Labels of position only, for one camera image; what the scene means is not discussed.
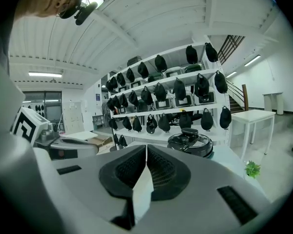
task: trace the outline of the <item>floor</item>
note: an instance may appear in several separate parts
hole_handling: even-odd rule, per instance
[[[263,188],[267,198],[273,202],[287,195],[293,189],[293,116],[276,116],[276,124],[272,143],[267,155],[264,154],[267,146],[268,130],[263,125],[262,129],[256,130],[254,144],[248,144],[244,162],[254,161],[261,166],[257,181]],[[99,129],[100,134],[106,132],[112,135],[111,129]],[[243,134],[232,136],[231,149],[241,156]],[[99,149],[98,154],[109,152],[114,143],[109,143]]]

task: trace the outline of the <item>potted plant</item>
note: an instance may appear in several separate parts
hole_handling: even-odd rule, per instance
[[[246,164],[245,171],[248,176],[255,178],[260,174],[260,165],[250,160]]]

